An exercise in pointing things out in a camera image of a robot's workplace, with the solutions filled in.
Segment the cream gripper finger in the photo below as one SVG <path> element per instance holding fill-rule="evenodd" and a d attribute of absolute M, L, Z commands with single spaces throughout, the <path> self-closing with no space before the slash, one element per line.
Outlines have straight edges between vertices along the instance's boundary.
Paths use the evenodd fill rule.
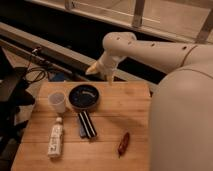
<path fill-rule="evenodd" d="M 99 73 L 97 62 L 92 64 L 90 67 L 88 67 L 86 72 L 85 72 L 86 75 L 93 75 L 93 74 L 97 74 L 97 73 Z"/>
<path fill-rule="evenodd" d="M 113 81 L 114 81 L 114 75 L 108 75 L 107 76 L 107 81 L 109 83 L 109 85 L 112 85 L 113 84 Z"/>

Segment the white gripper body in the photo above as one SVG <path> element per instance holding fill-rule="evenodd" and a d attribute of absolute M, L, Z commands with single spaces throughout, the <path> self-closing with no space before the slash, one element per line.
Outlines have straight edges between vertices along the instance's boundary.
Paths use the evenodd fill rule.
<path fill-rule="evenodd" d="M 97 69 L 100 73 L 106 76 L 112 76 L 120 62 L 125 59 L 125 56 L 111 55 L 104 52 L 97 60 Z"/>

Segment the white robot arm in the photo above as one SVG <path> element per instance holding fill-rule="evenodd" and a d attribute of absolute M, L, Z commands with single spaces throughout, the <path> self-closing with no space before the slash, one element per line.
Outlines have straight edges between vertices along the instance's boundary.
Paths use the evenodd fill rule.
<path fill-rule="evenodd" d="M 114 79 L 127 57 L 166 76 L 149 112 L 150 171 L 213 171 L 213 44 L 140 41 L 111 32 L 104 52 L 86 73 Z"/>

